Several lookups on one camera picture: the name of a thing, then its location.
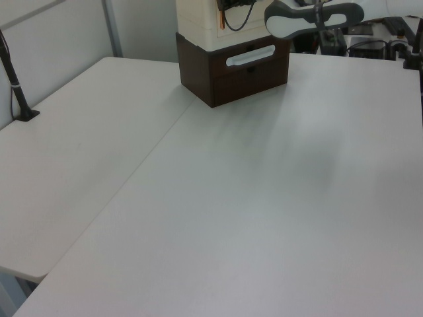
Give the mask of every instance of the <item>cable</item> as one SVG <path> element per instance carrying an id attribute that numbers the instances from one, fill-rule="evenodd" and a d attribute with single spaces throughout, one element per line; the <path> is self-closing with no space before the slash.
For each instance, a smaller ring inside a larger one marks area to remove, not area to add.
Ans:
<path id="1" fill-rule="evenodd" d="M 347 48 L 347 49 L 346 49 L 346 51 L 347 51 L 347 52 L 350 52 L 350 50 L 351 50 L 352 48 L 357 48 L 357 47 L 359 47 L 359 46 L 363 46 L 363 45 L 370 44 L 370 43 L 384 43 L 384 44 L 385 44 L 385 47 L 386 47 L 386 45 L 388 44 L 388 42 L 383 41 L 383 40 L 365 41 L 365 42 L 360 42 L 360 43 L 357 43 L 357 44 L 351 45 L 349 48 Z"/>
<path id="2" fill-rule="evenodd" d="M 0 39 L 2 41 L 2 43 L 4 43 L 6 50 L 7 50 L 7 55 L 10 57 L 11 56 L 11 51 L 9 50 L 9 46 L 7 45 L 5 36 L 3 35 L 3 33 L 0 30 Z M 15 120 L 15 116 L 13 115 L 13 87 L 11 86 L 11 116 L 12 116 L 12 120 Z"/>
<path id="3" fill-rule="evenodd" d="M 1 37 L 1 41 L 4 43 L 4 45 L 6 46 L 6 50 L 7 50 L 7 55 L 11 55 L 10 51 L 9 51 L 9 46 L 7 45 L 5 36 L 3 35 L 3 33 L 0 30 L 0 37 Z"/>
<path id="4" fill-rule="evenodd" d="M 11 86 L 11 116 L 12 116 L 12 120 L 15 120 L 15 116 L 13 115 L 13 88 Z"/>
<path id="5" fill-rule="evenodd" d="M 255 2 L 253 2 L 253 3 L 251 4 L 250 11 L 249 11 L 249 13 L 247 14 L 247 17 L 246 17 L 246 19 L 245 19 L 245 21 L 244 21 L 243 25 L 241 25 L 241 27 L 240 27 L 240 28 L 232 28 L 232 26 L 230 26 L 230 25 L 229 25 L 229 23 L 227 22 L 225 11 L 223 11 L 223 18 L 225 19 L 225 23 L 226 23 L 227 27 L 228 27 L 230 30 L 234 31 L 234 32 L 238 32 L 238 31 L 240 31 L 240 30 L 241 30 L 241 29 L 245 26 L 245 24 L 247 23 L 247 21 L 249 20 L 249 18 L 250 18 L 250 14 L 251 14 L 251 11 L 252 11 L 252 7 L 254 6 L 254 4 L 255 4 Z"/>

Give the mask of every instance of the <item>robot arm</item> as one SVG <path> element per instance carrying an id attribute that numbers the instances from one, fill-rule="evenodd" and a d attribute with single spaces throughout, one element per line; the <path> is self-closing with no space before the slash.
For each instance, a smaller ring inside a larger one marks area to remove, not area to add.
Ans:
<path id="1" fill-rule="evenodd" d="M 326 28 L 343 28 L 383 17 L 423 13 L 421 0 L 333 0 L 301 7 L 295 0 L 275 0 L 264 13 L 271 35 L 293 38 Z"/>

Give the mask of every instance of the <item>drawer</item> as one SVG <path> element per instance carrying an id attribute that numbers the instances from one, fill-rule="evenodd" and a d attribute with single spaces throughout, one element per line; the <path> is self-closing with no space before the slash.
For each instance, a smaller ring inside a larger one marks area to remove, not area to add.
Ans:
<path id="1" fill-rule="evenodd" d="M 207 52 L 177 33 L 176 44 L 181 83 L 212 108 L 287 83 L 290 41 L 267 36 Z M 267 57 L 227 64 L 230 57 L 269 46 L 275 50 Z"/>
<path id="2" fill-rule="evenodd" d="M 230 48 L 214 51 L 210 54 L 211 75 L 212 77 L 227 75 L 239 71 L 241 69 L 247 69 L 249 67 L 259 65 L 264 62 L 281 59 L 289 55 L 290 46 L 290 41 L 279 40 L 271 36 L 267 36 L 258 40 L 250 41 L 236 46 L 231 46 Z M 255 52 L 258 52 L 256 56 L 259 57 L 260 52 L 270 47 L 273 47 L 274 52 L 268 57 L 259 58 L 257 60 L 244 63 L 242 65 L 227 65 L 227 60 L 229 58 L 241 56 L 242 59 L 242 55 L 246 55 L 246 53 L 252 54 L 254 58 Z"/>
<path id="3" fill-rule="evenodd" d="M 214 104 L 220 106 L 287 83 L 288 58 L 265 61 L 214 79 Z"/>

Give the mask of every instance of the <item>white handle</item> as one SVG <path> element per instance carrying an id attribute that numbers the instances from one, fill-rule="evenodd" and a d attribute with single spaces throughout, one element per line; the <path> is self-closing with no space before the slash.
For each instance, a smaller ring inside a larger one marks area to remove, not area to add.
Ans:
<path id="1" fill-rule="evenodd" d="M 239 66 L 250 63 L 252 61 L 257 61 L 259 59 L 272 56 L 275 52 L 275 45 L 266 46 L 265 48 L 259 48 L 251 52 L 244 54 L 232 56 L 226 60 L 227 66 Z"/>

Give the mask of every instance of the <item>white box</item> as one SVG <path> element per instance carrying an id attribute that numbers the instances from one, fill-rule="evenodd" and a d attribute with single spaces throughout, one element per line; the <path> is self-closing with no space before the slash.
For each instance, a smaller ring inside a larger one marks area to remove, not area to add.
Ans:
<path id="1" fill-rule="evenodd" d="M 234 32 L 227 26 L 224 30 L 220 28 L 220 11 L 216 0 L 176 0 L 178 31 L 207 52 L 263 38 L 270 35 L 264 25 L 264 10 L 272 2 L 264 0 L 255 3 L 244 28 Z M 230 8 L 225 12 L 228 23 L 233 28 L 240 27 L 249 9 L 249 6 Z"/>

